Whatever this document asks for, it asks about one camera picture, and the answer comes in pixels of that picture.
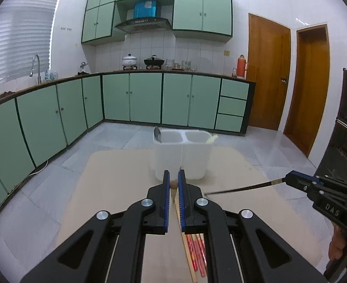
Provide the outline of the person's right hand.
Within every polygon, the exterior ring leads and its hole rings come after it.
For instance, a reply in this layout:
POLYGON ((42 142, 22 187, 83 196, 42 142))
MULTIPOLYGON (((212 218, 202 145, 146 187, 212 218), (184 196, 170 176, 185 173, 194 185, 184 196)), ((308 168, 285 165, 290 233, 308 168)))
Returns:
POLYGON ((336 224, 333 224, 333 228, 333 237, 328 250, 328 257, 331 261, 339 260, 343 255, 343 249, 347 247, 347 241, 342 234, 341 228, 336 224))

